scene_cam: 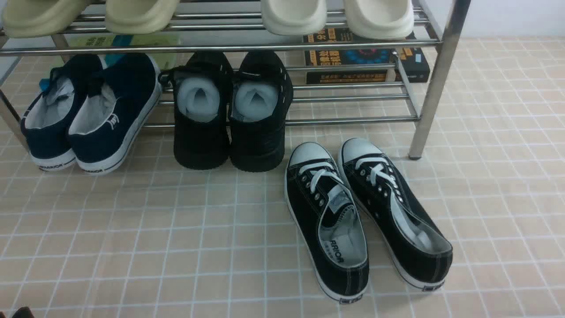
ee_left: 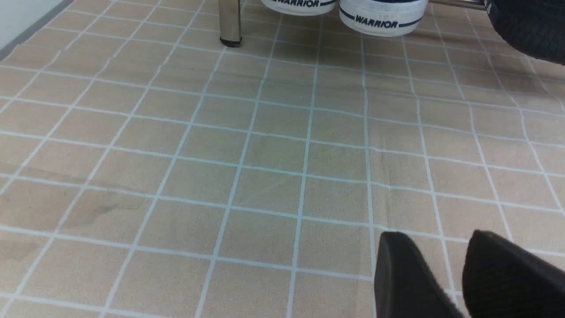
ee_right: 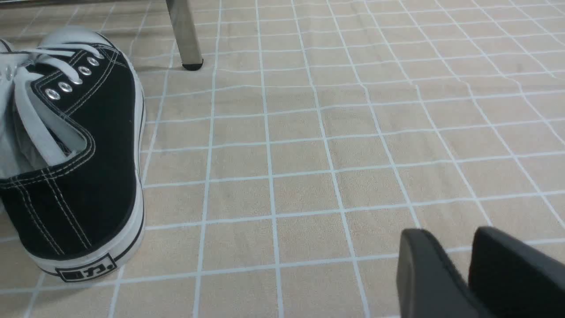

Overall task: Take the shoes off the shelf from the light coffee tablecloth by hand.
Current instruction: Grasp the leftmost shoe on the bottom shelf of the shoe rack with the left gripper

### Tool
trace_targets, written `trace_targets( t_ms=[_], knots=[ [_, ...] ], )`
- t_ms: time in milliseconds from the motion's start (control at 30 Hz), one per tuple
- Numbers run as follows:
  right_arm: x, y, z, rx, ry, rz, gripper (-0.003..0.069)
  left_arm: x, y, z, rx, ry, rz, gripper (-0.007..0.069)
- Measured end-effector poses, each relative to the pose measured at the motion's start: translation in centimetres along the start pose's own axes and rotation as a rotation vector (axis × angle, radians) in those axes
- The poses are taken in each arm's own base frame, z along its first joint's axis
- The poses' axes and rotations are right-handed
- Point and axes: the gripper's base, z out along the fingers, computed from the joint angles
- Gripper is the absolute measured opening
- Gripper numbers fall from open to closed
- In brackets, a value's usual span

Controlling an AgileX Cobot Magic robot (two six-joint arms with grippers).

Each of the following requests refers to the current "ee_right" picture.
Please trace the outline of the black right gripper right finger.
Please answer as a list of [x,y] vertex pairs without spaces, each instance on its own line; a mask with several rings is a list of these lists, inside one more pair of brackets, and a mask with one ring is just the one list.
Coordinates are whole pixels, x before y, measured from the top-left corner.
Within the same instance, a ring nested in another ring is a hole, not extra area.
[[497,318],[562,318],[565,266],[503,231],[474,235],[468,286]]

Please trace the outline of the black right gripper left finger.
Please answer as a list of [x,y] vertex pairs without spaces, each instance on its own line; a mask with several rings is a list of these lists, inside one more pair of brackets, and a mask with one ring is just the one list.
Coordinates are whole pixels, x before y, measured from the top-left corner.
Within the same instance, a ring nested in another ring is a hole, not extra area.
[[439,241],[427,230],[404,229],[397,266],[402,318],[491,318]]

